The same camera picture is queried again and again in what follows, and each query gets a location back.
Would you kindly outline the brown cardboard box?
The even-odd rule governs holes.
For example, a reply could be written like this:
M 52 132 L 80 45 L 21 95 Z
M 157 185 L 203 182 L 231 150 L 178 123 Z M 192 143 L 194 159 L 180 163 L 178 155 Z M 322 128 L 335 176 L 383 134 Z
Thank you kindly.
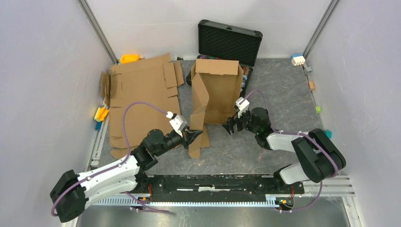
M 225 124 L 236 113 L 234 106 L 240 97 L 243 74 L 239 61 L 196 59 L 191 68 L 190 129 L 203 133 L 189 145 L 191 158 L 199 158 L 201 148 L 210 146 L 205 124 Z

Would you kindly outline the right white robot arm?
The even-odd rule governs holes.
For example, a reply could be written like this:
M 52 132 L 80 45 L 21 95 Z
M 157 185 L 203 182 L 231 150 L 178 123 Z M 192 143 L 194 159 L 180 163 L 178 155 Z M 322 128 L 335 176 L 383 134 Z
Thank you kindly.
M 316 128 L 309 132 L 283 132 L 273 129 L 267 109 L 256 107 L 229 117 L 223 127 L 229 134 L 247 130 L 255 135 L 257 144 L 267 150 L 283 150 L 296 154 L 298 162 L 276 171 L 273 187 L 287 192 L 293 183 L 322 180 L 337 176 L 346 160 L 326 133 Z

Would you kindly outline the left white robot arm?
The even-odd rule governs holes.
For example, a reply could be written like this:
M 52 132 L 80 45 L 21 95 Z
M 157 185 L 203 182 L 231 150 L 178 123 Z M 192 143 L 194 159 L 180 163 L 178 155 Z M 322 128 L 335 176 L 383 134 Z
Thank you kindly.
M 178 146 L 188 148 L 202 133 L 187 126 L 168 134 L 153 129 L 138 147 L 120 160 L 78 174 L 72 169 L 66 171 L 50 192 L 51 215 L 65 223 L 102 199 L 132 190 L 144 192 L 148 188 L 144 172 L 158 163 L 157 157 Z

